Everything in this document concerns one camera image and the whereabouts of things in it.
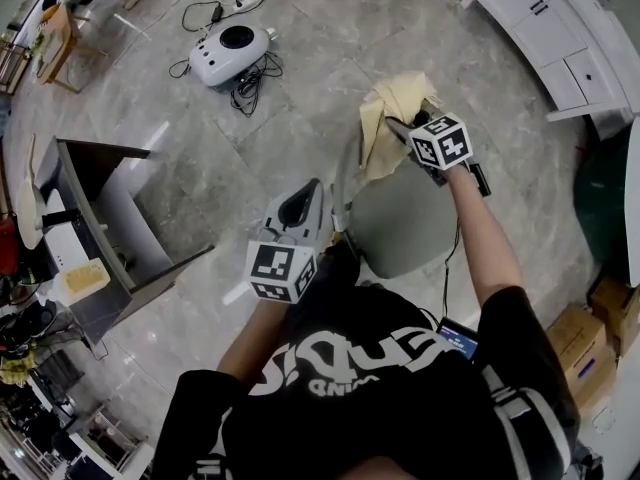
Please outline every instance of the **white dresser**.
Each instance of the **white dresser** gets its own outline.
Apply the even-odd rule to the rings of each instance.
[[[462,0],[462,6],[473,1]],[[615,109],[640,112],[640,56],[606,0],[477,1],[547,87],[558,107],[549,121]]]

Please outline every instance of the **cardboard box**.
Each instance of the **cardboard box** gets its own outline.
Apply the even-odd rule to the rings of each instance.
[[[579,306],[569,305],[547,330],[569,389],[577,389],[606,349],[604,324]]]
[[[605,323],[616,354],[625,355],[640,332],[640,288],[603,275],[591,288],[589,302],[593,313]]]
[[[611,348],[604,347],[594,358],[591,369],[571,390],[580,416],[588,417],[604,397],[611,395],[616,382],[616,359]]]

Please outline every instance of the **white cube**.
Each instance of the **white cube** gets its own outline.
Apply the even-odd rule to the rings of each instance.
[[[313,247],[249,242],[245,279],[260,299],[295,304],[316,272]]]
[[[446,170],[473,155],[467,127],[448,113],[409,133],[411,146],[422,165]]]

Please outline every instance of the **red cloth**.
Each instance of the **red cloth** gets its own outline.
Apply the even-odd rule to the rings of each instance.
[[[11,275],[18,271],[18,239],[13,219],[0,221],[0,274]]]

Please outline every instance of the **blue screen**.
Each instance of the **blue screen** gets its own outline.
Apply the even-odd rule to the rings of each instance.
[[[467,359],[471,359],[473,357],[473,354],[478,347],[477,341],[468,338],[464,334],[460,334],[459,332],[449,329],[448,327],[441,327],[438,334],[443,336],[449,343],[462,352]]]

